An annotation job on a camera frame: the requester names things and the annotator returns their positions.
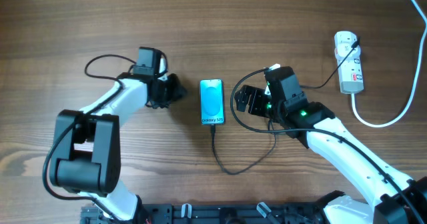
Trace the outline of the Galaxy S25 smartphone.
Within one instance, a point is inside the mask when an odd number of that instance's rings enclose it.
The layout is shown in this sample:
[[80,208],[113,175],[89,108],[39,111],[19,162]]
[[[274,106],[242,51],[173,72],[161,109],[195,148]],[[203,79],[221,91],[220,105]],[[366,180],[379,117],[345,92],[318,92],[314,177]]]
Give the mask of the Galaxy S25 smartphone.
[[221,79],[204,79],[199,82],[202,125],[225,123],[224,90]]

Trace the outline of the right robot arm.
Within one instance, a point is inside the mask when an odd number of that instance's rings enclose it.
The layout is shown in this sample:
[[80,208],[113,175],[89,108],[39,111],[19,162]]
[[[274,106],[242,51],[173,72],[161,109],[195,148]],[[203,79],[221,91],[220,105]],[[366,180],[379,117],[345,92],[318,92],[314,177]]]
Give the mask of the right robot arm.
[[335,191],[318,201],[327,223],[425,223],[426,179],[417,181],[393,168],[357,140],[320,102],[309,102],[291,67],[270,67],[265,89],[244,85],[232,90],[230,109],[248,111],[281,125],[279,134],[297,139],[330,162],[364,201]]

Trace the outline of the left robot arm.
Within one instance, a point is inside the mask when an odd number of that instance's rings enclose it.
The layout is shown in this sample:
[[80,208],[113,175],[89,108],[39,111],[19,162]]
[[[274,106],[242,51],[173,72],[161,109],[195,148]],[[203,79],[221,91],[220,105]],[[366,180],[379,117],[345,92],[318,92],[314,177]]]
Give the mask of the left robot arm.
[[58,114],[43,186],[57,199],[92,202],[81,223],[152,223],[153,211],[119,179],[119,131],[136,111],[168,108],[186,90],[168,73],[166,54],[151,47],[140,47],[129,70],[112,80],[114,86],[94,103]]

